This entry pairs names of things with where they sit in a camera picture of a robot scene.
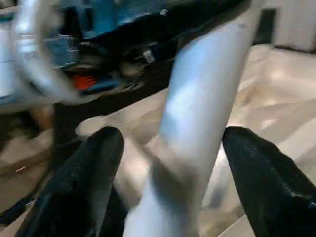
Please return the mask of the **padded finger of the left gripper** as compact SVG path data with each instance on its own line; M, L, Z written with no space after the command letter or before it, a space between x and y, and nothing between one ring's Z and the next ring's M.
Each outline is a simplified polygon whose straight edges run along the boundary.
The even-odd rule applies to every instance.
M163 42L204 33L230 21L250 7L248 0L166 0L167 34Z

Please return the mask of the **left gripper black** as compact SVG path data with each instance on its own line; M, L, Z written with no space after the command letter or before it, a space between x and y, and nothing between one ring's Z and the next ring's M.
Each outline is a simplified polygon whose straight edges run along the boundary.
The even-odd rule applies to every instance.
M64 78L78 94L136 90L146 74L173 60L173 24L167 21L136 20L89 37L77 20L66 20L64 35L75 50Z

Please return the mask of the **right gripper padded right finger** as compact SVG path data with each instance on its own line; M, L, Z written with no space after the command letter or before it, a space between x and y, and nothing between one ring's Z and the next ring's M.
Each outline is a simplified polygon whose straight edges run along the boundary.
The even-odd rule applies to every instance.
M227 127L222 144L255 236L316 235L316 187L289 156L244 127Z

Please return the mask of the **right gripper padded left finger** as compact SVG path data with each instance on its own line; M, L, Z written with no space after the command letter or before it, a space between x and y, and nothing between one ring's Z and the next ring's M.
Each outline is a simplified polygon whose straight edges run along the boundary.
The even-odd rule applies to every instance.
M59 167L17 237L100 237L124 137L111 126L89 136Z

